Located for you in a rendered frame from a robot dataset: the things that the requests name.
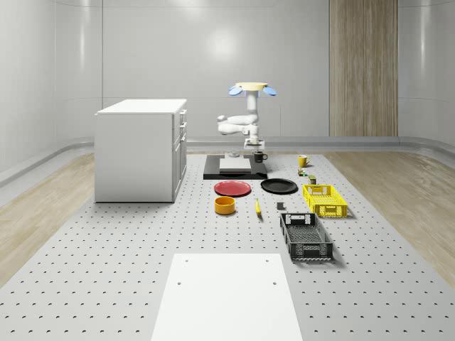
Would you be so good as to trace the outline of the white cabinet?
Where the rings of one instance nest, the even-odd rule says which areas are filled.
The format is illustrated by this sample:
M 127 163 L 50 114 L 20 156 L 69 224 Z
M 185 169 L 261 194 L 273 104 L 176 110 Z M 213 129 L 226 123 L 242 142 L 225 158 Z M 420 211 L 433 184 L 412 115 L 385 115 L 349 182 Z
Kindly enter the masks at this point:
M 126 99 L 96 113 L 96 201 L 175 201 L 186 172 L 186 102 Z

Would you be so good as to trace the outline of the black stove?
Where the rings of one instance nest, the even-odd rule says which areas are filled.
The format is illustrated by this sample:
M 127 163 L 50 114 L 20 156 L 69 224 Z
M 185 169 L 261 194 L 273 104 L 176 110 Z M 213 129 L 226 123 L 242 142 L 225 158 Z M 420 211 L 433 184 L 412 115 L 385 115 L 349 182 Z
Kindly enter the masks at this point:
M 267 169 L 264 164 L 256 163 L 253 155 L 244 155 L 250 161 L 251 171 L 249 173 L 221 173 L 220 159 L 222 155 L 207 155 L 203 172 L 204 180 L 264 180 L 267 179 Z

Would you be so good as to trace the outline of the white board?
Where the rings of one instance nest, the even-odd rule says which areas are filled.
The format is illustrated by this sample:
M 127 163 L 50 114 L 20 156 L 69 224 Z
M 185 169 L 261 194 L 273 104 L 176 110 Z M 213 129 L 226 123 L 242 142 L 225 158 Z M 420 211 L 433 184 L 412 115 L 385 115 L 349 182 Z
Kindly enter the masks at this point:
M 151 341 L 302 341 L 279 254 L 175 254 Z

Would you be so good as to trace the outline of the red plate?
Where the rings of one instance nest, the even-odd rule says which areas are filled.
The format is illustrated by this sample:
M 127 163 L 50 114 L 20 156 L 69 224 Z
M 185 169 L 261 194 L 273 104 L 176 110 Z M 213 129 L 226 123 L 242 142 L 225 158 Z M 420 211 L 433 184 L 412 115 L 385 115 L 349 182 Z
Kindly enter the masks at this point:
M 222 196 L 241 197 L 248 195 L 251 192 L 251 187 L 243 181 L 226 180 L 215 184 L 214 191 Z

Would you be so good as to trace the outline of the yellow basket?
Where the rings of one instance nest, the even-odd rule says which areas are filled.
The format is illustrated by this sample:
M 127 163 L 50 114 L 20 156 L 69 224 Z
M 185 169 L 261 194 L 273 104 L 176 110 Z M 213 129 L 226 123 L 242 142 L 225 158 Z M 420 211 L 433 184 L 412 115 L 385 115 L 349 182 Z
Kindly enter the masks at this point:
M 347 203 L 332 185 L 304 185 L 303 196 L 310 211 L 320 217 L 347 216 Z

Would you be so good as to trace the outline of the dark grey basket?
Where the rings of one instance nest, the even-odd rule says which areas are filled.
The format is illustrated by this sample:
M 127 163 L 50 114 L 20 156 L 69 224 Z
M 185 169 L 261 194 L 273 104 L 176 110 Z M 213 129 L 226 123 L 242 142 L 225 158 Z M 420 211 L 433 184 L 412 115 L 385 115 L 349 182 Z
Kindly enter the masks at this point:
M 292 259 L 333 258 L 333 241 L 314 213 L 282 213 L 280 225 Z

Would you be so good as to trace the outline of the black plate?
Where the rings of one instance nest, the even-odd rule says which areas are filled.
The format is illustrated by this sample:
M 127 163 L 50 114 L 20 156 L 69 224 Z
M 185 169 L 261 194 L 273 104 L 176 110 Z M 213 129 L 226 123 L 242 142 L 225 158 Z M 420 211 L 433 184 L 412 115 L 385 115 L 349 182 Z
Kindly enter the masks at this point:
M 268 193 L 287 195 L 298 191 L 295 182 L 283 178 L 269 178 L 261 182 L 261 187 Z

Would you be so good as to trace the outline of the drone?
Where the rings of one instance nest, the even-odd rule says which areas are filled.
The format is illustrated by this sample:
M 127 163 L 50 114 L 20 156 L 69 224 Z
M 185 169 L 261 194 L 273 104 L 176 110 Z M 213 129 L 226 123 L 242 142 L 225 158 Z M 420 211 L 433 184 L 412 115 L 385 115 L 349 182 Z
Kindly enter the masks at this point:
M 242 91 L 259 92 L 263 91 L 270 96 L 276 96 L 277 91 L 268 86 L 265 82 L 238 82 L 229 89 L 230 96 L 239 95 Z

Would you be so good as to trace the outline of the yellow bowl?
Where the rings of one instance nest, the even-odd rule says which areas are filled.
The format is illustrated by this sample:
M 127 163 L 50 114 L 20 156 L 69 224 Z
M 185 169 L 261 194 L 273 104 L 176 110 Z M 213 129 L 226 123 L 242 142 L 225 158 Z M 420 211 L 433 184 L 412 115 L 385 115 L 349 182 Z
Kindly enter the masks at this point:
M 219 215 L 230 215 L 235 211 L 235 199 L 221 196 L 215 199 L 215 212 Z

